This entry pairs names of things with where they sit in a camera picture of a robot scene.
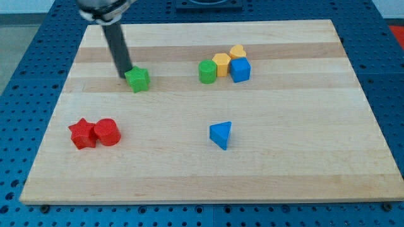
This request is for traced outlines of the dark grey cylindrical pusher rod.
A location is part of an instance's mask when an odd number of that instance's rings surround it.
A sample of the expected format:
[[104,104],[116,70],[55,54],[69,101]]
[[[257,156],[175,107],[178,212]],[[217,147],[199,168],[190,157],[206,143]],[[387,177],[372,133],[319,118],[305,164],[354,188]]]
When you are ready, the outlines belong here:
[[111,25],[102,25],[111,56],[120,78],[125,79],[125,73],[132,70],[133,65],[129,55],[126,40],[119,21]]

